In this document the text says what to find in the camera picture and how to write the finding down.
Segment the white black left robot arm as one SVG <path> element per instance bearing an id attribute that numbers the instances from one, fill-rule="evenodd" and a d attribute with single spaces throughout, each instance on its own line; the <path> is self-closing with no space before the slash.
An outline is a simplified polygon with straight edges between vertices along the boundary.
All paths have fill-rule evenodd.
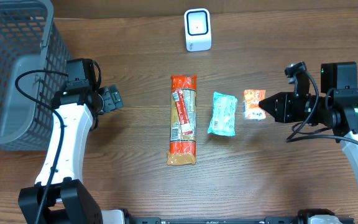
<path id="1" fill-rule="evenodd" d="M 128 223 L 123 209 L 100 209 L 82 183 L 86 139 L 93 121 L 86 105 L 71 103 L 57 109 L 42 170 L 35 185 L 19 194 L 27 223 Z"/>

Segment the teal snack packet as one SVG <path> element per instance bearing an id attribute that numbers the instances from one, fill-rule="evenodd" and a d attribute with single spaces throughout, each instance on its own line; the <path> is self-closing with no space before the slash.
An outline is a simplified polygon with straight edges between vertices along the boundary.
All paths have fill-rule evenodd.
<path id="1" fill-rule="evenodd" d="M 233 137 L 238 100 L 235 96 L 214 92 L 213 112 L 208 134 Z"/>

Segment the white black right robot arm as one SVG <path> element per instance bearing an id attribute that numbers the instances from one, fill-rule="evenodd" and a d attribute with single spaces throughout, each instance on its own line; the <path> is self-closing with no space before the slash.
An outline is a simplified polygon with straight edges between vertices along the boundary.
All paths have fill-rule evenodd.
<path id="1" fill-rule="evenodd" d="M 293 123 L 287 142 L 333 139 L 342 147 L 358 184 L 358 81 L 355 62 L 321 64 L 318 86 L 299 62 L 285 68 L 292 92 L 259 102 L 278 123 Z"/>

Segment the small orange snack box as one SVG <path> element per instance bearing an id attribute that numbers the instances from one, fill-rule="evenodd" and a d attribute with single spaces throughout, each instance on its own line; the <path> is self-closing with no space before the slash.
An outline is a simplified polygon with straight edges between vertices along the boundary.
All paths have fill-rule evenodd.
<path id="1" fill-rule="evenodd" d="M 263 120 L 265 111 L 259 106 L 259 102 L 265 99 L 265 90 L 244 90 L 243 115 L 249 120 Z"/>

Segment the long orange cracker pack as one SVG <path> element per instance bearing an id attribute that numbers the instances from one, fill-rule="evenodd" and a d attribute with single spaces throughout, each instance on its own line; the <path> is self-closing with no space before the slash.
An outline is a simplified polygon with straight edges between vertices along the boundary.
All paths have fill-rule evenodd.
<path id="1" fill-rule="evenodd" d="M 167 164 L 196 164 L 197 76 L 173 75 L 171 87 L 170 149 Z"/>

